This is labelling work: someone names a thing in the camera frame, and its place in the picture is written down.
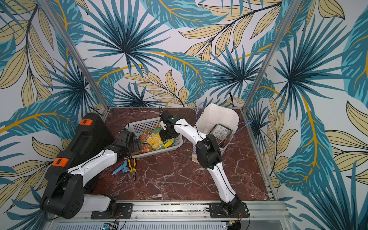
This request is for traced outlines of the grey plastic basket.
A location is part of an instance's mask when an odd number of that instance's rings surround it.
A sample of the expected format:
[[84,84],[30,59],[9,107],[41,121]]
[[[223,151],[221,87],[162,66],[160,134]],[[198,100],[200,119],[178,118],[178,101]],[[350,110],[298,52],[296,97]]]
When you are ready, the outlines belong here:
[[174,151],[183,144],[181,135],[167,141],[161,139],[159,131],[162,130],[162,127],[159,118],[129,123],[125,128],[135,133],[135,144],[138,145],[138,150],[134,150],[132,153],[133,158],[144,158],[155,154]]

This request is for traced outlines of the white blue checkered paper bag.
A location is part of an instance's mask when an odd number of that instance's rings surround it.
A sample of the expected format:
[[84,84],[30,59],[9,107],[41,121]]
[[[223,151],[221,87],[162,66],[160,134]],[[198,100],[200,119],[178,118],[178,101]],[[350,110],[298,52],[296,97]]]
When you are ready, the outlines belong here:
[[239,115],[233,109],[209,104],[194,127],[196,161],[203,168],[213,168],[221,162],[221,156],[240,125]]

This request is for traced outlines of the green orange soup packet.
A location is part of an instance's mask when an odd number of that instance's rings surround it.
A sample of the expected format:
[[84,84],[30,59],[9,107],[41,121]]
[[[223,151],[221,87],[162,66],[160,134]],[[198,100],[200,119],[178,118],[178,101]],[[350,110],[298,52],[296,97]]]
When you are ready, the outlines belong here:
[[156,135],[153,134],[153,131],[150,130],[150,129],[146,130],[142,134],[142,136],[140,138],[140,143],[141,143],[141,147],[142,147],[141,151],[143,153],[156,151],[161,146],[160,139],[157,138]]

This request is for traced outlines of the large dark seasoning packet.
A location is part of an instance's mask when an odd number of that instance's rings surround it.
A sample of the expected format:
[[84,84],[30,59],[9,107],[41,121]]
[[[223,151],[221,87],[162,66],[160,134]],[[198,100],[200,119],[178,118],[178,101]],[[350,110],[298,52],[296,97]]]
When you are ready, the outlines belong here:
[[209,134],[212,134],[216,138],[218,146],[223,148],[228,143],[232,130],[222,124],[216,124]]

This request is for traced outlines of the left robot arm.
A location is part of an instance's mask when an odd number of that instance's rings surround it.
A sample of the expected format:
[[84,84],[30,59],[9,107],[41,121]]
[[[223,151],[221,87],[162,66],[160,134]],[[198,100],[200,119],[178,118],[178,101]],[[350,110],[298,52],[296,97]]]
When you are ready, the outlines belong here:
[[89,195],[84,193],[84,186],[104,169],[117,161],[127,158],[134,149],[136,135],[122,129],[117,140],[105,147],[91,159],[67,169],[60,176],[52,176],[40,201],[40,209],[47,214],[71,219],[79,213],[92,212],[117,216],[115,198],[106,195]]

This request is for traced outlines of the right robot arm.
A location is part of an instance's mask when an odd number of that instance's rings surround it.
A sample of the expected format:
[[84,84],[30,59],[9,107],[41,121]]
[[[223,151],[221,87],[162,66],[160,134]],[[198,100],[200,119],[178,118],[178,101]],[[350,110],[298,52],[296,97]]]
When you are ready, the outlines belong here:
[[194,145],[198,163],[208,170],[218,189],[223,209],[220,213],[226,217],[234,215],[241,204],[241,200],[225,174],[221,151],[215,136],[199,132],[196,126],[190,125],[180,115],[173,116],[167,110],[160,113],[160,124],[163,128],[159,132],[162,140],[169,140],[182,135]]

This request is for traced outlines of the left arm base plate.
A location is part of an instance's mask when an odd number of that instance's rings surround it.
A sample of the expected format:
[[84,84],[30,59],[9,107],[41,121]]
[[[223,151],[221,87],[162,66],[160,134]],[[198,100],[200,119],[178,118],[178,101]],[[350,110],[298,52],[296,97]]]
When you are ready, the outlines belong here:
[[116,203],[106,211],[92,212],[91,219],[130,219],[132,210],[133,203]]

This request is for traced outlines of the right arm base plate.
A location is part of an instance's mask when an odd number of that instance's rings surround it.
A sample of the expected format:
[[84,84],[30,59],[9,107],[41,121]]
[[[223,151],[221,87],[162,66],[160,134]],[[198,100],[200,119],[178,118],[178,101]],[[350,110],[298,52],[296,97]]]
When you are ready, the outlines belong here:
[[205,210],[210,213],[212,219],[240,219],[249,218],[250,216],[249,209],[243,203],[235,209],[230,209],[222,203],[209,203],[209,207],[205,208]]

